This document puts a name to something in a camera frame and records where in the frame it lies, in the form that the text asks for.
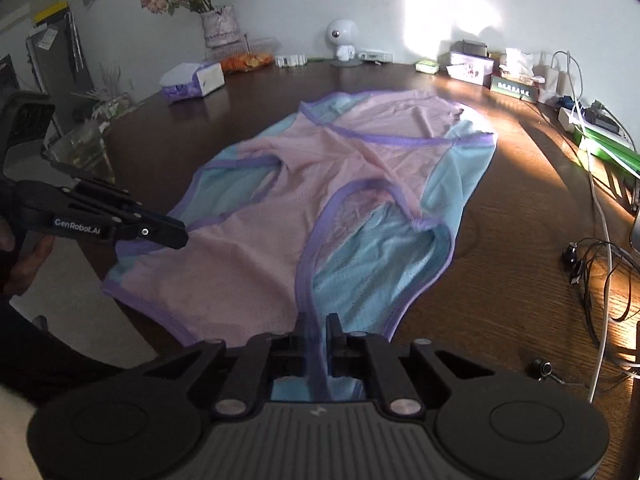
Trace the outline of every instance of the brown tabletop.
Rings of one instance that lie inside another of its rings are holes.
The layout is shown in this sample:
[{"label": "brown tabletop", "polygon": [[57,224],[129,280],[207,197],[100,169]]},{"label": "brown tabletop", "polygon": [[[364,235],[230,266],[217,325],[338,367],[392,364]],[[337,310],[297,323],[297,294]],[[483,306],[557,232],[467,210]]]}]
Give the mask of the brown tabletop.
[{"label": "brown tabletop", "polygon": [[[111,127],[108,155],[117,184],[146,208],[165,213],[182,197],[200,165],[295,112],[300,101],[336,91],[427,86],[485,114],[499,134],[498,149],[465,208],[453,263],[410,307],[394,339],[432,338],[514,370],[543,356],[565,380],[588,382],[596,349],[559,255],[569,241],[602,234],[595,227],[587,173],[577,149],[554,128],[557,122],[547,119],[547,109],[540,111],[475,85],[416,73],[412,66],[272,66],[230,75],[224,88],[201,100],[168,106],[161,95],[150,97]],[[626,244],[632,216],[615,175],[606,170],[598,165],[601,201],[612,240]],[[83,250],[100,277],[114,263],[110,249]],[[601,302],[597,294],[596,302]],[[619,312],[623,303],[626,280],[620,277],[612,288],[614,311]],[[156,349],[175,348],[175,341],[158,325],[125,311]],[[612,338],[634,348],[634,322],[616,327]],[[604,367],[604,377],[615,375],[610,365]],[[628,428],[631,386],[628,381],[596,398],[611,433],[598,478],[621,478],[623,443],[633,437]],[[585,388],[572,391],[586,396]]]}]

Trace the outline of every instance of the white wall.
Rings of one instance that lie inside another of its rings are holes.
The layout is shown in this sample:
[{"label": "white wall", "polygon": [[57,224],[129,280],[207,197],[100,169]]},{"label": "white wall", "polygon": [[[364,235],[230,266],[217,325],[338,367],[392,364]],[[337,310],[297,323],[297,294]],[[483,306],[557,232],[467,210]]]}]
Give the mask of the white wall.
[{"label": "white wall", "polygon": [[[158,89],[166,70],[201,59],[204,42],[198,16],[174,17],[140,9],[138,0],[98,0],[85,10],[69,0],[94,78],[98,63],[122,68],[123,90],[132,80],[137,98]],[[21,0],[1,0],[0,18]],[[334,18],[358,23],[358,46],[391,52],[398,62],[434,57],[452,40],[480,38],[495,50],[529,52],[569,49],[585,79],[585,98],[604,102],[640,142],[640,106],[635,88],[640,65],[640,3],[637,0],[215,0],[233,4],[253,37],[276,36],[289,53],[330,56],[324,39]],[[0,54],[3,36],[0,34]]]}]

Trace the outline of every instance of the white flower vase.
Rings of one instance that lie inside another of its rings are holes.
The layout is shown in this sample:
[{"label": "white flower vase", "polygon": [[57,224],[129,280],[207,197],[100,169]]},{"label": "white flower vase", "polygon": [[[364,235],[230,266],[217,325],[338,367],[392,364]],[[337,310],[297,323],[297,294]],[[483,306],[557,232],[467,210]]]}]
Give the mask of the white flower vase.
[{"label": "white flower vase", "polygon": [[240,27],[232,6],[214,7],[200,17],[207,48],[216,48],[240,39]]}]

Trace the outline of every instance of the metal screw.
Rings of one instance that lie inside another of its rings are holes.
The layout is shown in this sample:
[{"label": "metal screw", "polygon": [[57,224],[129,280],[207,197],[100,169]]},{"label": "metal screw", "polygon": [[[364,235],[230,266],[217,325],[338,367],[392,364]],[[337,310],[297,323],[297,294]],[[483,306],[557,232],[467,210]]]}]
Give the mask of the metal screw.
[{"label": "metal screw", "polygon": [[246,404],[239,399],[222,399],[215,407],[220,415],[242,415],[246,411]]},{"label": "metal screw", "polygon": [[415,415],[420,412],[422,405],[413,399],[396,399],[391,402],[389,409],[396,415]]}]

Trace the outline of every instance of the dark green box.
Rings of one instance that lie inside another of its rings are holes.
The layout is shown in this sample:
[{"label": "dark green box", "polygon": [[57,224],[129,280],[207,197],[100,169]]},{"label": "dark green box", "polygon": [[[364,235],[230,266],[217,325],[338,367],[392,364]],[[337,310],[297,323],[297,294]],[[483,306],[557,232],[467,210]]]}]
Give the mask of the dark green box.
[{"label": "dark green box", "polygon": [[498,92],[498,94],[515,97],[516,99],[528,101],[529,103],[538,102],[538,89],[535,86],[516,83],[515,81],[498,77],[497,75],[491,76],[491,92]]}]

